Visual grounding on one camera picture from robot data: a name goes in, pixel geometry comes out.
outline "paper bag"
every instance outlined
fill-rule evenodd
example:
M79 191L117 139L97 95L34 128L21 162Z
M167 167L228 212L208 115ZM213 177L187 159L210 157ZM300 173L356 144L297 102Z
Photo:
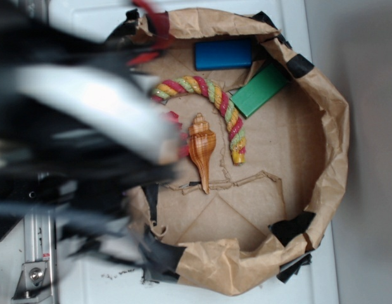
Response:
M179 114L184 130L201 112L216 133L210 193L194 183L198 170L188 158L179 162L175 181L159 186L153 210L141 188L129 191L130 228L144 233L149 226L159 242L183 248L171 267L179 283L238 295L319 246L345 192L348 105L264 14L249 18L198 8L171 11L168 20L175 42L140 70L162 80L197 75L228 92L247 84L269 54L291 78L244 120L247 152L240 167L232 164L225 123L213 105L194 94L170 99L166 107ZM132 40L151 39L147 19L138 24ZM194 69L195 42L239 36L255 41L251 68Z

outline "braided rope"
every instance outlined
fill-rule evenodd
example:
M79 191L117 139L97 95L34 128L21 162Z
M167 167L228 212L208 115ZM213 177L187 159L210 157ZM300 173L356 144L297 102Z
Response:
M157 102L168 100L178 94L202 95L220 111L227 124L229 133L232 162L234 165L242 165L245 162L245 129L234 103L229 100L225 92L214 84L210 79L199 76L183 76L174 80L165 80L158 84L152 92L152 99Z

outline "gray wall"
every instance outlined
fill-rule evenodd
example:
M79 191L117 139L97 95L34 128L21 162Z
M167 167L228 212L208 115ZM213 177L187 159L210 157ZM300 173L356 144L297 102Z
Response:
M392 1L305 0L313 62L351 106L332 222L341 304L392 303Z

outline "blue block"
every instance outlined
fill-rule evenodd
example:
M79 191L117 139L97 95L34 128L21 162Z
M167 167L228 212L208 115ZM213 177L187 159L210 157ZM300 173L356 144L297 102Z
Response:
M203 41L195 46L196 70L249 68L252 64L250 39Z

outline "screw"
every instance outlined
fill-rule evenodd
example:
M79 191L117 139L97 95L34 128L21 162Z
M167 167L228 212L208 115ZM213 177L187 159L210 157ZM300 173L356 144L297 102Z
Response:
M40 278L42 278L44 273L40 268L34 268L30 271L30 279L31 281L38 281Z

